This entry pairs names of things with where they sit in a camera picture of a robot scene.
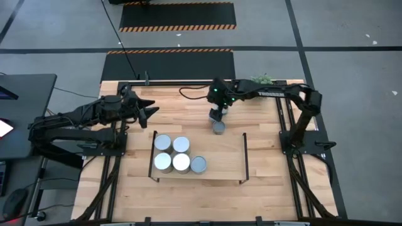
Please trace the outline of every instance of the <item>orange and black striped tape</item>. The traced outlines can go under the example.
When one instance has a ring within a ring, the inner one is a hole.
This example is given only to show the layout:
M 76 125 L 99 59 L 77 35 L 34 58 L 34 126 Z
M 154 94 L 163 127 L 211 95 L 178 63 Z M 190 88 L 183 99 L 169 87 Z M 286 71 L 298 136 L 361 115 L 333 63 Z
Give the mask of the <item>orange and black striped tape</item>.
M 126 53 L 188 53 L 188 52 L 213 52 L 213 51 L 221 51 L 228 52 L 233 51 L 231 49 L 172 49 L 172 50 L 129 50 Z M 124 51 L 108 51 L 107 54 L 122 54 Z
M 174 5 L 174 4 L 230 4 L 231 2 L 211 2 L 211 3 L 149 3 L 150 5 Z M 125 6 L 141 4 L 140 2 L 126 3 Z
M 176 25 L 176 26 L 144 26 L 120 28 L 120 32 L 145 32 L 145 31 L 200 31 L 200 30 L 233 30 L 234 24 L 217 25 Z

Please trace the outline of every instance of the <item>gray floor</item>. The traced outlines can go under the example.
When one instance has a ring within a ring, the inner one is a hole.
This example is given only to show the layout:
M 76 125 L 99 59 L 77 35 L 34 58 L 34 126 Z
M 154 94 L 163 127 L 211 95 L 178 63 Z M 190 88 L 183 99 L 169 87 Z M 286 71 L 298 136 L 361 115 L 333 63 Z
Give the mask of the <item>gray floor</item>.
M 185 2 L 155 0 L 155 2 Z M 0 0 L 0 30 L 17 0 Z M 121 33 L 127 47 L 296 46 L 284 0 L 233 0 L 237 29 Z M 291 0 L 304 46 L 402 45 L 400 0 Z M 119 24 L 122 6 L 107 10 Z M 0 49 L 119 47 L 99 0 L 25 0 Z M 308 52 L 349 218 L 402 222 L 398 133 L 402 110 L 402 52 Z M 0 54 L 0 72 L 55 73 L 56 86 L 99 93 L 105 53 Z M 297 51 L 235 51 L 237 78 L 267 73 L 304 78 Z M 55 90 L 54 112 L 92 99 Z M 72 190 L 48 191 L 42 206 L 74 201 Z M 71 208 L 48 211 L 42 224 L 66 222 Z M 27 225 L 37 225 L 34 220 Z

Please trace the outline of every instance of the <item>power cord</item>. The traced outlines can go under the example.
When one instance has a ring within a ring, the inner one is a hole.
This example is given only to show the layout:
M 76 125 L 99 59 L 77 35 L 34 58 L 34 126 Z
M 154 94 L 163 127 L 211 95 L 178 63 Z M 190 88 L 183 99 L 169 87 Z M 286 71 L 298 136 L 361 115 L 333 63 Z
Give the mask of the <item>power cord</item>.
M 39 210 L 37 210 L 37 211 L 35 211 L 35 212 L 30 212 L 30 213 L 22 214 L 22 215 L 20 215 L 20 216 L 18 216 L 18 217 L 15 217 L 15 218 L 13 218 L 13 219 L 2 220 L 2 221 L 0 221 L 0 223 L 6 223 L 6 222 L 9 222 L 9 221 L 12 221 L 12 220 L 16 220 L 16 219 L 19 219 L 19 218 L 23 218 L 23 217 L 29 216 L 29 215 L 31 215 L 31 214 L 33 214 L 33 213 L 40 212 L 40 211 L 45 211 L 45 210 L 48 210 L 48 209 L 53 208 L 53 207 L 73 207 L 73 206 L 74 206 L 74 204 L 71 204 L 71 205 L 62 205 L 62 204 L 52 205 L 52 206 L 49 206 L 49 207 L 46 207 L 46 208 L 41 208 L 41 209 L 39 209 Z
M 116 29 L 115 29 L 115 27 L 114 27 L 114 25 L 113 25 L 113 22 L 112 22 L 112 20 L 111 20 L 111 17 L 109 16 L 109 13 L 107 12 L 107 9 L 106 9 L 106 7 L 105 7 L 105 3 L 103 2 L 103 0 L 100 0 L 100 1 L 101 1 L 102 5 L 103 5 L 103 8 L 105 9 L 106 16 L 107 16 L 107 18 L 109 19 L 109 22 L 110 22 L 111 25 L 112 25 L 113 31 L 114 31 L 114 33 L 116 34 L 116 36 L 117 36 L 117 38 L 118 38 L 118 40 L 119 40 L 119 42 L 120 42 L 120 45 L 121 45 L 121 47 L 122 47 L 122 49 L 123 49 L 123 51 L 124 51 L 124 55 L 126 56 L 127 62 L 128 62 L 128 64 L 130 65 L 130 68 L 131 68 L 131 70 L 133 71 L 134 76 L 136 77 L 137 80 L 139 80 L 139 75 L 137 75 L 136 71 L 134 70 L 133 66 L 131 65 L 130 59 L 128 58 L 128 55 L 127 55 L 127 51 L 126 51 L 126 49 L 125 49 L 125 47 L 124 47 L 124 45 L 123 45 L 123 42 L 122 42 L 121 39 L 120 39 L 119 34 L 117 33 L 117 31 L 116 31 Z
M 199 99 L 206 98 L 207 96 L 203 96 L 203 97 L 187 97 L 186 95 L 184 95 L 184 94 L 182 93 L 182 90 L 183 90 L 183 89 L 195 89 L 195 90 L 197 90 L 197 89 L 206 88 L 206 87 L 208 87 L 208 86 L 209 86 L 209 84 L 208 84 L 208 85 L 203 85 L 203 86 L 201 86 L 201 87 L 196 87 L 196 88 L 194 88 L 194 87 L 182 87 L 182 88 L 178 89 L 178 92 L 180 93 L 180 95 L 184 96 L 185 98 L 187 98 L 187 99 L 189 99 L 189 100 L 199 100 Z
M 68 93 L 75 94 L 75 95 L 79 95 L 79 96 L 81 96 L 81 97 L 88 97 L 88 98 L 95 98 L 95 99 L 98 99 L 98 97 L 82 95 L 82 94 L 78 94 L 78 93 L 75 93 L 75 92 L 72 92 L 72 91 L 60 89 L 60 88 L 57 88 L 57 87 L 54 87 L 54 89 L 57 89 L 57 90 L 60 90 L 60 91 L 63 91 L 63 92 L 68 92 Z
M 327 165 L 327 169 L 328 169 L 328 175 L 329 175 L 329 183 L 332 185 L 332 180 L 333 180 L 333 175 L 332 175 L 332 168 L 329 165 L 329 163 L 327 162 L 327 160 L 325 160 L 323 157 L 321 157 L 321 155 L 319 154 L 312 154 L 312 156 L 314 158 L 319 159 L 321 162 L 325 163 Z
M 90 159 L 87 163 L 85 163 L 85 164 L 82 166 L 82 168 L 81 168 L 81 170 L 80 170 L 80 173 L 79 173 L 79 178 L 80 178 L 80 176 L 81 176 L 82 171 L 85 169 L 85 167 L 88 166 L 88 164 L 89 164 L 90 162 L 92 162 L 95 158 L 96 158 L 96 156 L 92 157 L 92 159 Z M 32 186 L 32 185 L 36 185 L 36 184 L 39 183 L 39 182 L 51 181 L 51 180 L 78 181 L 78 180 L 70 179 L 70 178 L 50 178 L 50 179 L 44 179 L 44 180 L 36 181 L 36 182 L 34 182 L 34 183 L 31 183 L 31 184 L 29 184 L 29 185 L 26 185 L 26 186 L 25 186 L 25 189 L 27 189 L 28 187 L 30 187 L 30 186 Z

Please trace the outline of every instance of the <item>black desk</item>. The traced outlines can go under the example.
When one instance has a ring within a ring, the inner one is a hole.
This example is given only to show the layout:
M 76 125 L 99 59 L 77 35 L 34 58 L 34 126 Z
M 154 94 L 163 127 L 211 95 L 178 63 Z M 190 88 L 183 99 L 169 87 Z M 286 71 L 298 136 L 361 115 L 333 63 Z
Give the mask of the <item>black desk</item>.
M 11 161 L 11 171 L 6 185 L 6 194 L 0 197 L 0 212 L 10 193 L 17 188 L 37 181 L 44 157 L 30 156 L 31 143 L 28 141 L 28 124 L 35 117 L 44 115 L 52 94 L 56 75 L 0 75 L 0 84 L 15 94 L 18 100 L 0 100 L 0 118 L 9 119 L 14 130 L 0 140 L 0 159 Z M 34 186 L 21 214 L 27 213 L 33 197 Z M 26 218 L 16 220 L 10 225 L 23 225 Z
M 45 115 L 56 75 L 0 75 L 0 84 L 19 96 L 0 100 L 0 118 L 10 120 L 14 130 L 0 140 L 0 159 L 26 158 L 32 154 L 28 124 Z

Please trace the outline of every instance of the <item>wooden table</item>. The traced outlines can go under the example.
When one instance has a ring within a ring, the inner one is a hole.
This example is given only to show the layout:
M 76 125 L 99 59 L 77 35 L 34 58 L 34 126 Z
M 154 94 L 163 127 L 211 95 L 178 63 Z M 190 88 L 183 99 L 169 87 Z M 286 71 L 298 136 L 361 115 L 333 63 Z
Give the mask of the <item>wooden table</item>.
M 288 83 L 303 81 L 288 80 Z M 100 95 L 115 95 L 117 84 L 118 81 L 103 82 Z M 148 128 L 130 125 L 127 152 L 119 172 L 113 222 L 143 222 L 145 217 L 151 217 L 153 222 L 254 221 L 256 216 L 262 216 L 263 220 L 296 220 L 288 165 L 278 137 L 280 123 L 274 98 L 238 101 L 224 116 L 225 134 L 241 136 L 247 133 L 250 180 L 245 184 L 229 180 L 184 179 L 160 179 L 156 183 L 147 177 L 154 130 L 200 136 L 212 134 L 208 119 L 210 103 L 206 99 L 185 99 L 178 93 L 178 88 L 133 87 L 139 97 L 155 100 L 155 106 L 160 110 L 149 119 Z M 191 97 L 200 97 L 207 94 L 207 88 L 184 92 Z M 297 120 L 301 112 L 295 105 L 293 113 Z M 289 128 L 286 112 L 285 119 Z M 308 128 L 314 129 L 314 123 L 311 122 Z M 310 188 L 327 210 L 336 215 L 326 166 L 311 156 L 306 155 L 304 160 Z M 81 215 L 98 192 L 103 163 L 104 158 L 98 157 L 82 172 L 72 218 Z M 102 216 L 106 216 L 108 198 L 106 194 Z M 304 195 L 300 198 L 307 216 Z

